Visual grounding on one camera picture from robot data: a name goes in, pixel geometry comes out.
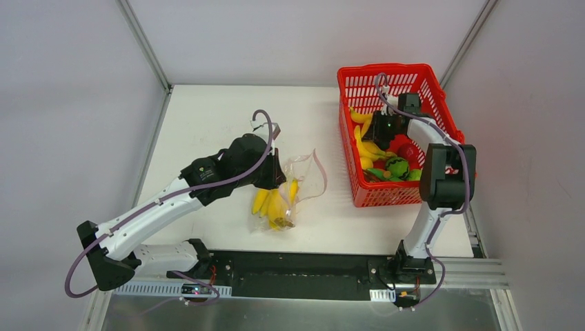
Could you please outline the red plastic basket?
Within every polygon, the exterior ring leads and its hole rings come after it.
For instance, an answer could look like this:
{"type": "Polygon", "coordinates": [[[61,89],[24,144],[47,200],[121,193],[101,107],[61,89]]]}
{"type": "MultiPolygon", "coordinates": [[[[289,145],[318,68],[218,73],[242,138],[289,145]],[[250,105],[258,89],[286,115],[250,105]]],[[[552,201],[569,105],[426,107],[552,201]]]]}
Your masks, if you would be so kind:
{"type": "Polygon", "coordinates": [[[422,112],[437,121],[437,125],[450,137],[464,142],[464,134],[453,122],[446,95],[427,64],[370,64],[343,67],[337,72],[339,85],[339,127],[353,202],[358,208],[385,205],[421,203],[419,183],[416,181],[371,182],[361,168],[359,151],[355,145],[356,123],[350,118],[354,110],[359,114],[372,114],[381,109],[382,102],[375,91],[375,76],[383,72],[388,75],[388,86],[393,96],[415,92],[422,100],[422,112]]]}

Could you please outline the yellow banana bunch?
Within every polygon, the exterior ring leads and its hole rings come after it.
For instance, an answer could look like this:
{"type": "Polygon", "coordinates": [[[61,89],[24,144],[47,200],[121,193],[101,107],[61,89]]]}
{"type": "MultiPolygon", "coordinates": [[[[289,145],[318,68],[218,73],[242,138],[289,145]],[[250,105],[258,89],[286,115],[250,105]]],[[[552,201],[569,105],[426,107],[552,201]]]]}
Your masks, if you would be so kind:
{"type": "Polygon", "coordinates": [[[281,231],[288,227],[286,206],[278,189],[258,189],[252,200],[251,214],[258,218],[262,230],[281,231]]]}
{"type": "Polygon", "coordinates": [[[374,162],[376,161],[386,161],[397,156],[394,152],[380,150],[378,146],[371,141],[362,141],[360,126],[354,127],[353,134],[362,170],[374,168],[374,162]]]}
{"type": "Polygon", "coordinates": [[[278,192],[277,197],[275,197],[273,202],[276,207],[276,216],[272,222],[276,229],[285,230],[295,226],[293,216],[298,192],[299,180],[293,178],[286,184],[286,191],[284,193],[278,192]]]}

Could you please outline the clear zip top bag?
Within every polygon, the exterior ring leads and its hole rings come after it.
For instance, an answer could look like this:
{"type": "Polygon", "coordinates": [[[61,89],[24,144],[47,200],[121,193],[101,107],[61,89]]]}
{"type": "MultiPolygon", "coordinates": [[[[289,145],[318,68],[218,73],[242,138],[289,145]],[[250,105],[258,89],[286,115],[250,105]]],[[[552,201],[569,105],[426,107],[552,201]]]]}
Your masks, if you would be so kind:
{"type": "Polygon", "coordinates": [[[295,228],[306,202],[327,190],[327,173],[316,150],[289,158],[283,171],[286,180],[277,189],[255,192],[250,216],[255,231],[281,232],[295,228]]]}

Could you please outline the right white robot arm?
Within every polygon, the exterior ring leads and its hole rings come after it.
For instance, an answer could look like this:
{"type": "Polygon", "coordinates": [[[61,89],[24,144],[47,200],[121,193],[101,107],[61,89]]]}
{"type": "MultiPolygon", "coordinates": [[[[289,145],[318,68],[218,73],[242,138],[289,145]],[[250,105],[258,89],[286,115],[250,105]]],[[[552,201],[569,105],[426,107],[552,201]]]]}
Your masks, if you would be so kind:
{"type": "Polygon", "coordinates": [[[401,94],[392,102],[388,93],[380,92],[379,98],[383,106],[374,113],[367,138],[379,148],[388,148],[402,134],[426,149],[419,181],[421,209],[389,266],[396,280],[407,283],[432,267],[430,249],[444,222],[469,206],[477,151],[451,138],[431,116],[422,114],[417,94],[401,94]]]}

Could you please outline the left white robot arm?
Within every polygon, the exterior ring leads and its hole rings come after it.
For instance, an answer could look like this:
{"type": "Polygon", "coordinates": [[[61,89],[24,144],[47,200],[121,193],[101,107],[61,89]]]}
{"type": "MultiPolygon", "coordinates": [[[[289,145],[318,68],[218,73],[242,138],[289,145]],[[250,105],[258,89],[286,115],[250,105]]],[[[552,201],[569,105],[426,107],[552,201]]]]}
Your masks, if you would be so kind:
{"type": "Polygon", "coordinates": [[[274,134],[255,130],[235,139],[217,154],[195,159],[178,177],[127,213],[77,227],[97,289],[114,290],[138,274],[181,272],[194,279],[210,271],[210,253],[199,239],[176,244],[146,245],[144,241],[173,221],[247,185],[277,189],[286,180],[274,134]]]}

